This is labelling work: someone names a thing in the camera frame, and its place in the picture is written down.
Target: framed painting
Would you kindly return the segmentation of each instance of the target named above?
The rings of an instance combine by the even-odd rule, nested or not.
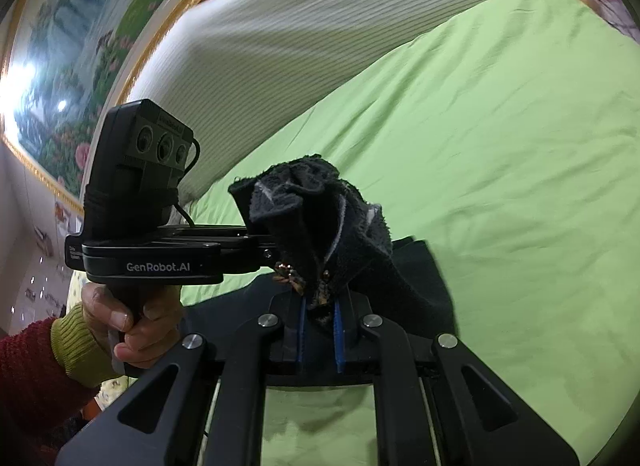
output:
[[[106,106],[177,19],[203,0],[17,0],[0,80],[2,140],[82,213],[94,131]]]

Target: camera lens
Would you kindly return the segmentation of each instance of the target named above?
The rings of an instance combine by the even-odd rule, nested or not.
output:
[[[160,162],[165,162],[169,159],[172,150],[174,149],[174,138],[172,135],[165,133],[160,138],[160,142],[158,143],[158,159]]]
[[[178,149],[175,151],[175,163],[182,164],[187,155],[187,149],[184,147],[184,144],[180,144]]]
[[[151,147],[151,142],[154,139],[154,133],[151,131],[151,128],[148,126],[143,127],[138,134],[138,139],[136,139],[136,148],[140,153],[144,153]]]

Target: metal bolt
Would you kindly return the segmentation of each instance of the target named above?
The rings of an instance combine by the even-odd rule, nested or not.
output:
[[[278,317],[271,313],[263,314],[258,318],[260,327],[273,327],[276,323],[278,323]]]
[[[438,345],[443,349],[452,349],[458,344],[458,338],[453,334],[441,334],[438,336]]]
[[[200,345],[202,345],[202,336],[199,334],[189,334],[182,340],[182,346],[185,349],[197,349]]]
[[[367,314],[362,318],[362,324],[369,328],[380,327],[380,325],[382,325],[382,318],[377,314]]]

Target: finger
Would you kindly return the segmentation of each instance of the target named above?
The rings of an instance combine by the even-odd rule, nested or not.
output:
[[[147,293],[142,311],[146,318],[157,320],[174,312],[180,304],[180,287],[168,285],[162,289]]]
[[[177,328],[173,328],[164,337],[156,341],[153,345],[142,349],[134,350],[126,343],[118,343],[113,348],[113,353],[120,361],[130,363],[141,369],[145,369],[153,365],[167,350],[173,347],[180,339],[180,333]]]
[[[142,318],[134,327],[125,334],[124,342],[133,350],[139,351],[161,340],[175,329],[182,318],[182,305],[157,320]]]
[[[87,283],[82,287],[82,308],[92,321],[126,332],[133,316],[124,303],[116,300],[104,285]]]

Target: white striped fabric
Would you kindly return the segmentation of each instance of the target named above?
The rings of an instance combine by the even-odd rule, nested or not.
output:
[[[181,201],[395,47],[483,0],[209,0],[142,70],[148,97],[194,129],[200,162]]]

